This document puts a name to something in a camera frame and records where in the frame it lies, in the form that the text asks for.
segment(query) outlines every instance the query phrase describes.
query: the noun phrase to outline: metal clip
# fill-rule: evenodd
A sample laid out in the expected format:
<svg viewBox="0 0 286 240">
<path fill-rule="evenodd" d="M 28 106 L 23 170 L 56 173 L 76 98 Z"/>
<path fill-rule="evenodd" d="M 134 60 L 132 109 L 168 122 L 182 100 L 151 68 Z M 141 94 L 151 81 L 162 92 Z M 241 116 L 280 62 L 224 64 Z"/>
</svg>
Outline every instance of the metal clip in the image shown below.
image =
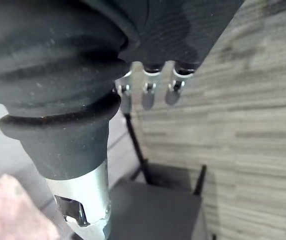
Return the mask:
<svg viewBox="0 0 286 240">
<path fill-rule="evenodd" d="M 123 77 L 115 81 L 115 87 L 119 96 L 121 97 L 120 109 L 124 114 L 130 113 L 132 109 L 131 74 L 132 71 L 130 70 Z"/>
<path fill-rule="evenodd" d="M 179 101 L 182 90 L 186 85 L 186 81 L 193 77 L 194 71 L 192 69 L 188 69 L 186 72 L 187 74 L 180 74 L 175 68 L 173 68 L 165 95 L 165 102 L 167 105 L 172 106 Z"/>
</svg>

